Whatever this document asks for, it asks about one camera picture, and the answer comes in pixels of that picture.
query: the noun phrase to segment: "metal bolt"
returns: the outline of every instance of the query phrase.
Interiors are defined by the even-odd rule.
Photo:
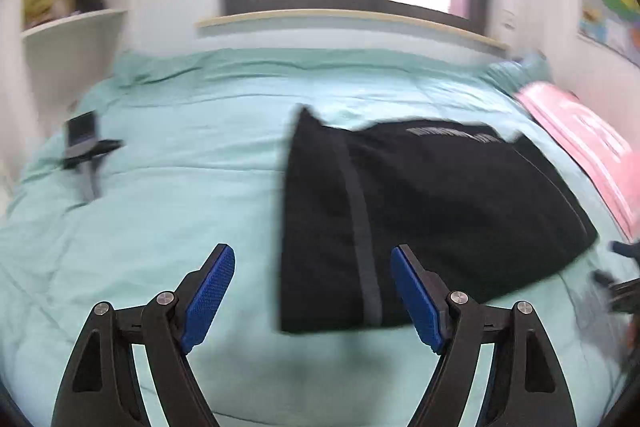
[[[96,304],[94,307],[94,313],[96,315],[104,315],[108,311],[109,311],[109,305],[106,302],[101,302],[99,304]]]
[[[529,304],[527,301],[520,301],[518,303],[518,309],[525,315],[529,315],[530,312],[533,311],[533,306]]]
[[[156,297],[156,302],[161,306],[167,306],[167,304],[171,304],[174,301],[174,294],[171,292],[162,292],[158,297]]]
[[[455,302],[456,304],[464,304],[465,302],[467,302],[469,300],[469,297],[466,293],[464,292],[452,292],[451,293],[451,300],[453,302]]]

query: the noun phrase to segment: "pink garment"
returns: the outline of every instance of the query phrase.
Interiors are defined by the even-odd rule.
[[[628,240],[640,227],[640,154],[578,99],[546,82],[516,98],[587,173]]]

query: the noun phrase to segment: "teal bedsheet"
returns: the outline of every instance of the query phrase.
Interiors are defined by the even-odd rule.
[[[276,330],[280,199],[300,104],[333,126],[440,118],[523,132],[560,171],[600,241],[560,275],[494,303],[535,306],[558,352],[578,424],[596,425],[619,381],[625,323],[607,315],[590,271],[634,264],[606,250],[622,235],[591,182],[508,94],[548,77],[539,57],[478,69],[376,50],[222,50],[172,59],[128,54],[82,100],[103,137],[126,146],[100,170],[103,197],[81,204],[60,168],[63,137],[22,174],[0,229],[0,374],[36,427],[92,305],[146,303],[231,245],[236,275],[205,342],[189,355],[222,425],[407,424],[436,356],[411,327],[294,337]],[[165,425],[143,349],[149,416]],[[462,425],[475,425],[491,347],[482,348]]]

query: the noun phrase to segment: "black shorts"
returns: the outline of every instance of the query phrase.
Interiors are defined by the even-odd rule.
[[[285,178],[280,328],[409,323],[389,268],[402,243],[483,303],[558,272],[596,237],[525,136],[433,120],[351,132],[304,108]]]

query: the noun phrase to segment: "colorful wall map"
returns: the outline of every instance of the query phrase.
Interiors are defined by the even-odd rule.
[[[580,33],[640,66],[640,5],[637,0],[582,0]]]

